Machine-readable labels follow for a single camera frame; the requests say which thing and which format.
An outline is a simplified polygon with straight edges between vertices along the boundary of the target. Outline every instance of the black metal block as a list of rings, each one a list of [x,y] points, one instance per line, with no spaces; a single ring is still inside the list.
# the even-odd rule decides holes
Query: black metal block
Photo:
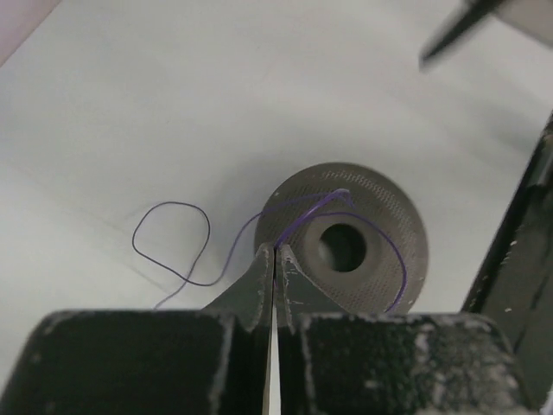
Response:
[[[296,337],[285,415],[532,413],[504,338],[478,316],[303,316]]]
[[[30,337],[0,414],[251,413],[249,350],[233,316],[55,313]]]

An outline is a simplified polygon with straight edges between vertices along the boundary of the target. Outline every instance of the white surface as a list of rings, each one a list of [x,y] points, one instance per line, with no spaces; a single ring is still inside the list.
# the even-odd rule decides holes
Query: white surface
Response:
[[[0,68],[0,378],[50,310],[149,307],[179,281],[130,249],[157,201],[213,219],[196,279],[241,223],[314,163],[388,175],[427,227],[414,311],[462,304],[552,107],[553,54],[491,22],[430,73],[417,54],[445,0],[62,2]],[[143,249],[185,270],[205,228],[158,211]],[[187,287],[200,307],[229,277]]]

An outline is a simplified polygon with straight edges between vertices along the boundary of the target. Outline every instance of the dark blade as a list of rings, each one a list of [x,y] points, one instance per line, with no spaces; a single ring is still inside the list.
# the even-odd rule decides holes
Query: dark blade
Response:
[[[423,49],[420,66],[426,66],[465,35],[468,30],[481,22],[506,0],[477,0],[467,10],[463,10],[452,22],[446,25],[442,35]]]

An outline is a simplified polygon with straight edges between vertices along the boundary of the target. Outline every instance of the gray metal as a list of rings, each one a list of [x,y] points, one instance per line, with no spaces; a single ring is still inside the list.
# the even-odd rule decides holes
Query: gray metal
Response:
[[[342,313],[345,311],[332,298],[313,284],[297,264],[296,257],[288,245],[276,252],[275,293],[276,324],[296,332],[301,315],[311,313]]]
[[[204,311],[234,314],[248,333],[260,328],[269,330],[272,324],[274,267],[272,246],[262,244],[248,271],[208,304]]]
[[[498,10],[499,17],[527,35],[553,46],[553,0],[514,0]]]
[[[407,312],[418,297],[428,268],[428,244],[423,223],[405,193],[379,173],[350,163],[319,164],[293,175],[284,182],[265,205],[301,196],[331,192],[337,188],[351,191],[355,210],[343,201],[332,201],[321,213],[350,212],[375,222],[397,245],[404,257],[408,283],[394,312]],[[282,231],[310,208],[316,199],[283,207],[262,217],[256,229],[255,247],[274,243]],[[319,240],[332,225],[344,223],[357,229],[365,240],[367,252],[361,265],[350,272],[331,269],[319,255]],[[350,312],[380,313],[394,301],[402,282],[396,254],[369,225],[347,215],[315,218],[301,226],[287,241],[296,256],[298,268],[341,308]]]

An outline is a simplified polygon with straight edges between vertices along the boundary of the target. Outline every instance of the metal disc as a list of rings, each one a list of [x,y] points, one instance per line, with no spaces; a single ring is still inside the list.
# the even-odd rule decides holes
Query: metal disc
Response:
[[[390,237],[407,267],[407,285],[393,312],[407,312],[423,287],[429,250],[413,203],[389,179],[356,164],[318,164],[291,176],[269,198],[264,210],[338,188],[351,192],[355,209],[336,200],[317,213],[356,213]],[[274,243],[318,200],[320,197],[309,198],[262,216],[255,249],[264,242]],[[303,272],[343,309],[380,313],[396,299],[403,279],[400,262],[385,238],[364,221],[347,214],[317,217],[301,225],[285,243],[291,246]]]

